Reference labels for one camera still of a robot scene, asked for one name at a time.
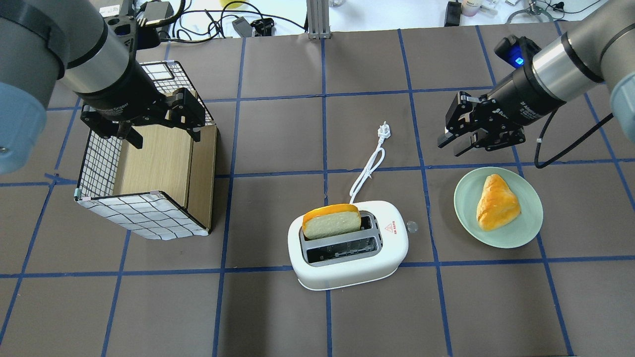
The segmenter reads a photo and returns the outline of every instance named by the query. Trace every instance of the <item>storage box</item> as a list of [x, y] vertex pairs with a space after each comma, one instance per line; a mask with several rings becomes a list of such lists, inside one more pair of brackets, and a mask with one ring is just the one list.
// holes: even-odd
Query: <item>storage box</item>
[[[142, 67], [161, 92], [177, 88], [196, 92], [176, 61]], [[193, 142], [181, 129], [136, 127], [144, 136], [144, 148], [137, 150], [91, 131], [75, 190], [77, 203], [150, 239], [208, 235], [217, 127], [205, 110], [200, 142]]]

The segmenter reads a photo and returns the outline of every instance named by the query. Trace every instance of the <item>plate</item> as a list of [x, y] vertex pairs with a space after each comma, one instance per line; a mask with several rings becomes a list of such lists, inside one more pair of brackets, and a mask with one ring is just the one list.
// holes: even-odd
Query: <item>plate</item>
[[[499, 174], [518, 197], [521, 213], [516, 219], [492, 231], [482, 230], [476, 219], [487, 176]], [[524, 178], [499, 167], [482, 167], [470, 171], [454, 190], [454, 210], [465, 230], [483, 243], [497, 248], [517, 248], [529, 243], [542, 226], [542, 203], [536, 190]]]

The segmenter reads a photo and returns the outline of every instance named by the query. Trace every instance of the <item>white desk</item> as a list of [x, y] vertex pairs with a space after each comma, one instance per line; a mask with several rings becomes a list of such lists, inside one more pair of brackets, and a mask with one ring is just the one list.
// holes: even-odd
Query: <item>white desk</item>
[[[175, 11], [178, 8], [180, 0], [169, 0]], [[222, 7], [218, 0], [192, 0], [193, 4], [190, 10], [221, 10]], [[565, 1], [565, 10], [569, 12], [584, 9], [588, 5], [594, 3], [595, 0], [567, 0]], [[598, 4], [591, 6], [578, 14], [565, 14], [564, 19], [573, 21], [581, 20], [588, 14], [592, 13], [599, 6], [607, 2], [601, 0]], [[307, 5], [306, 0], [250, 0], [262, 13], [277, 15], [289, 18], [300, 25], [304, 24]], [[442, 27], [445, 19], [445, 9], [448, 0], [345, 0], [345, 3], [338, 8], [330, 8], [329, 21], [331, 31], [372, 31], [372, 30], [392, 30], [392, 29], [412, 29], [420, 27]], [[544, 3], [538, 3], [541, 7], [546, 7]], [[515, 6], [511, 6], [505, 0], [498, 0], [495, 9], [498, 15], [492, 16], [483, 12], [479, 12], [474, 17], [461, 16], [461, 25], [491, 25], [504, 24], [507, 17], [518, 10], [526, 7], [526, 0], [522, 0]], [[253, 10], [248, 5], [241, 5], [237, 10]], [[562, 16], [562, 13], [551, 11], [555, 18]], [[258, 18], [254, 14], [239, 14], [244, 16], [247, 21], [253, 21]], [[213, 13], [214, 18], [220, 17], [220, 13]], [[301, 34], [303, 31], [299, 27], [288, 23], [284, 20], [274, 19], [276, 25], [274, 35]], [[534, 17], [529, 15], [517, 15], [513, 22], [546, 22], [549, 19], [542, 15]], [[209, 20], [204, 13], [188, 14], [184, 17], [184, 24], [190, 27], [198, 27], [200, 31], [206, 31]], [[227, 37], [237, 37], [231, 20], [225, 19], [225, 35]]]

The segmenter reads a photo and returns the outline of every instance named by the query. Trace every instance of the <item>white cable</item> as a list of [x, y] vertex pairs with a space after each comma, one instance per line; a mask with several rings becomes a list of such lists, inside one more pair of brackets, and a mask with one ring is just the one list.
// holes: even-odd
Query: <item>white cable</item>
[[[359, 177], [357, 178], [357, 180], [355, 180], [355, 183], [353, 184], [353, 186], [351, 187], [351, 190], [349, 191], [349, 196], [351, 197], [351, 202], [349, 202], [350, 204], [352, 204], [355, 201], [355, 196], [357, 196], [357, 193], [359, 192], [361, 187], [364, 185], [364, 182], [366, 182], [366, 179], [369, 178], [370, 175], [373, 173], [373, 171], [375, 171], [375, 169], [382, 164], [382, 161], [384, 160], [384, 156], [386, 156], [386, 151], [382, 147], [382, 144], [384, 143], [384, 140], [391, 137], [391, 127], [388, 126], [388, 124], [386, 124], [385, 121], [377, 130], [377, 136], [379, 137], [379, 141], [377, 143], [377, 148], [375, 149], [375, 152], [373, 152], [373, 154], [370, 156], [370, 159], [368, 159], [366, 166], [364, 166], [361, 173], [359, 174]], [[377, 161], [377, 163], [375, 164], [377, 155], [380, 152], [382, 155], [379, 157], [379, 161]]]

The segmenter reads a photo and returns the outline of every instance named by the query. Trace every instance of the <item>black grid pattern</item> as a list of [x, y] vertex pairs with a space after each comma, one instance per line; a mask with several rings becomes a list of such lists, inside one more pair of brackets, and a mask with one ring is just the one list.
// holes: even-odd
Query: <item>black grid pattern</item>
[[[147, 62], [142, 67], [161, 92], [178, 88], [196, 89], [183, 67], [176, 61]], [[215, 125], [205, 108], [206, 125]], [[96, 214], [150, 239], [173, 239], [209, 234], [187, 211], [160, 191], [113, 196], [121, 157], [122, 143], [116, 138], [104, 139], [91, 131], [77, 182], [75, 200]]]
[[[192, 81], [190, 81], [190, 78], [178, 61], [145, 62], [141, 64], [141, 67], [148, 73], [148, 76], [150, 76], [154, 82], [154, 86], [162, 93], [171, 93], [179, 88], [196, 91]], [[214, 119], [211, 117], [210, 111], [207, 110], [207, 107], [198, 93], [196, 93], [196, 98], [203, 108], [205, 108], [205, 125], [214, 124]]]
[[90, 131], [84, 162], [77, 182], [76, 197], [111, 196], [115, 185], [121, 141], [116, 138], [104, 139]]

